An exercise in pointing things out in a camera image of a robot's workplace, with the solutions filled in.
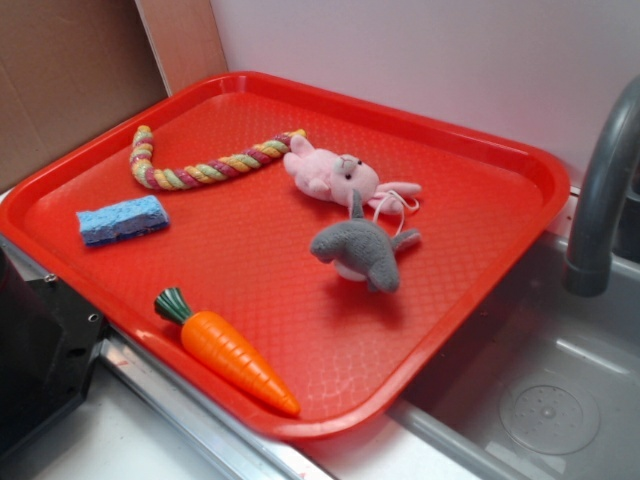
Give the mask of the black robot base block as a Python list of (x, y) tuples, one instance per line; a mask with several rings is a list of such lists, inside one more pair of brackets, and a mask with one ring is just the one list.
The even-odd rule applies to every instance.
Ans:
[(24, 279), (1, 254), (1, 457), (86, 397), (104, 336), (102, 312), (51, 274)]

